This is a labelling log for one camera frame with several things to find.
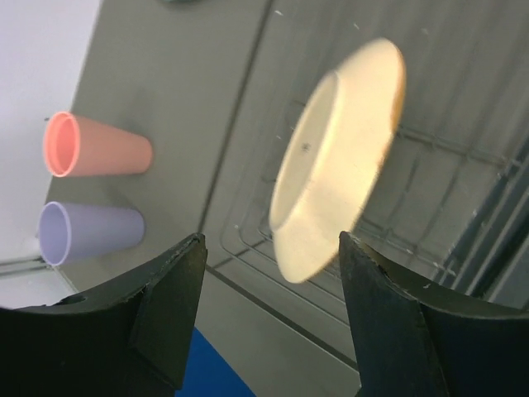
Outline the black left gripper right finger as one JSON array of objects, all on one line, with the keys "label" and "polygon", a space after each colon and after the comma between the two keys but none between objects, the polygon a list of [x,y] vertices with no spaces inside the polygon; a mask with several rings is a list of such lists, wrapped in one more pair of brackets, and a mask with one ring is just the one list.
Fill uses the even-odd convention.
[{"label": "black left gripper right finger", "polygon": [[443,287],[340,234],[360,396],[526,396],[528,313]]}]

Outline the pink plastic cup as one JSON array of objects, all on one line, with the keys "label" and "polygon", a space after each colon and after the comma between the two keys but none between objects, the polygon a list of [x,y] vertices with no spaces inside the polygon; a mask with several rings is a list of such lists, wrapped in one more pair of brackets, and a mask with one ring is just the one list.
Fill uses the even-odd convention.
[{"label": "pink plastic cup", "polygon": [[153,159],[150,141],[71,112],[58,112],[43,138],[47,170],[57,178],[138,175]]}]

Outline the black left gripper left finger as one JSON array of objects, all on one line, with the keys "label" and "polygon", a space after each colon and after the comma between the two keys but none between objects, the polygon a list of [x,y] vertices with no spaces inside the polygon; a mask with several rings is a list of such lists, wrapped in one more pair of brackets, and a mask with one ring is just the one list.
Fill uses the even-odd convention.
[{"label": "black left gripper left finger", "polygon": [[1,312],[4,396],[172,396],[183,385],[202,234],[51,306]]}]

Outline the purple plastic cup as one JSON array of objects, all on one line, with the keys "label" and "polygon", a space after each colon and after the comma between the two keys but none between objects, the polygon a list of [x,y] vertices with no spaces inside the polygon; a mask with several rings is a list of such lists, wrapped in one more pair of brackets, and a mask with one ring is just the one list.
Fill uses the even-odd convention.
[{"label": "purple plastic cup", "polygon": [[38,222],[38,240],[46,264],[59,266],[138,245],[145,220],[132,208],[48,202]]}]

